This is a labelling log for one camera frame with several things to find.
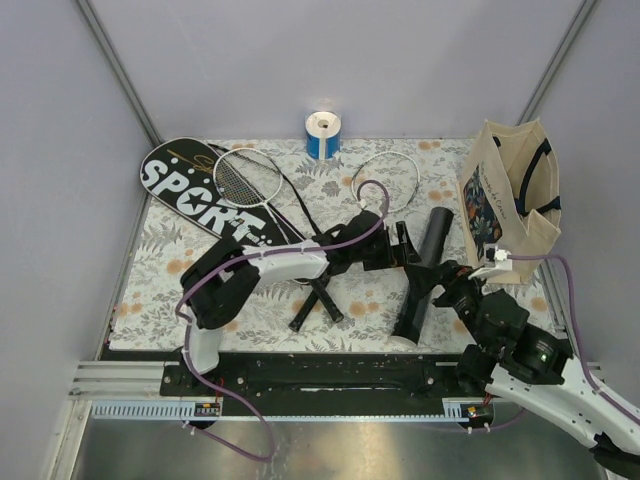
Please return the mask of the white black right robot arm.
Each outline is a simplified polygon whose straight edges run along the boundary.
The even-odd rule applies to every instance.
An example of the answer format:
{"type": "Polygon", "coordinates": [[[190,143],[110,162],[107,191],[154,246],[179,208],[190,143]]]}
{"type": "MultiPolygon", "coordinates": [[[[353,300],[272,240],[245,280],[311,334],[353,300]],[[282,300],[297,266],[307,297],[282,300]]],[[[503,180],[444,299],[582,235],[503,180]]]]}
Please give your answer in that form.
{"type": "Polygon", "coordinates": [[[571,435],[606,470],[638,478],[638,408],[595,378],[569,340],[531,324],[505,290],[483,293],[488,278],[511,268],[510,257],[480,268],[455,261],[404,268],[414,297],[442,287],[434,306],[453,309],[473,338],[455,367],[457,388],[511,401],[571,435]]]}

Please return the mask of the black shuttlecock tube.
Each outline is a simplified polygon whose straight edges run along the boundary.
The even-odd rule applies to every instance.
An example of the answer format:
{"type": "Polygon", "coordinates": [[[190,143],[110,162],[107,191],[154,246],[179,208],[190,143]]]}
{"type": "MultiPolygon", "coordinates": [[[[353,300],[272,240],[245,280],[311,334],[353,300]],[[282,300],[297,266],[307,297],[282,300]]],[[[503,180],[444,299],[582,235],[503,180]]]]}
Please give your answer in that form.
{"type": "Polygon", "coordinates": [[[434,269],[441,263],[453,212],[445,207],[431,210],[418,253],[421,260],[405,268],[408,288],[390,337],[417,346],[426,318],[431,291],[435,288],[434,269]]]}

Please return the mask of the black sport racket cover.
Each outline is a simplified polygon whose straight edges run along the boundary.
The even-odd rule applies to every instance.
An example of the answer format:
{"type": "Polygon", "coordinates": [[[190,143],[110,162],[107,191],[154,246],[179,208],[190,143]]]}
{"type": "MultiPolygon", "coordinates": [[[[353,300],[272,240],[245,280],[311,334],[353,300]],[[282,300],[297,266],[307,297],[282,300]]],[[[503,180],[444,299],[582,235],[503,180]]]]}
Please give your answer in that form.
{"type": "Polygon", "coordinates": [[[274,206],[236,207],[214,186],[213,168],[224,147],[191,137],[169,140],[143,159],[140,180],[160,203],[214,237],[245,246],[296,243],[303,238],[274,206]]]}

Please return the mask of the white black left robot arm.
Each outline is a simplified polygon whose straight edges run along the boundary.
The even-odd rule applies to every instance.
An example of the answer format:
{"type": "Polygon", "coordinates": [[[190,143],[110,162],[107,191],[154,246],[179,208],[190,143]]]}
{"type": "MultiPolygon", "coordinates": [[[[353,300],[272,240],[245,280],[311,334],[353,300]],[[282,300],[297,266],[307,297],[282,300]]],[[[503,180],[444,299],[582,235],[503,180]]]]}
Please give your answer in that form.
{"type": "Polygon", "coordinates": [[[282,246],[242,246],[221,240],[180,279],[188,332],[183,358],[188,365],[182,383],[196,395],[216,386],[219,348],[224,327],[234,320],[255,289],[289,280],[319,280],[345,273],[360,263],[363,269],[404,267],[421,261],[406,228],[396,224],[398,243],[392,244],[384,220],[364,210],[347,224],[310,239],[282,246]]]}

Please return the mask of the white strung badminton racket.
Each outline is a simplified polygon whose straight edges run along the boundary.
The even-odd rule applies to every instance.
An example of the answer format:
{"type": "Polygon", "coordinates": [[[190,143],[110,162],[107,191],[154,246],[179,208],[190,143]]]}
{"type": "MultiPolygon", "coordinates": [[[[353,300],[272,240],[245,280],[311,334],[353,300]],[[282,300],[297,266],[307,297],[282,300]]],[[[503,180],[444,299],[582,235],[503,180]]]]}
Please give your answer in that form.
{"type": "MultiPolygon", "coordinates": [[[[287,224],[275,214],[272,200],[280,193],[284,184],[284,174],[275,162],[264,152],[249,147],[231,149],[221,155],[212,173],[214,185],[220,196],[238,208],[262,207],[274,221],[286,244],[298,243],[305,237],[292,231],[287,233],[287,224]]],[[[329,278],[323,274],[319,279],[296,280],[308,283],[312,288],[305,305],[311,302],[309,310],[318,301],[324,306],[334,323],[344,319],[335,302],[326,290],[329,278]]]]}

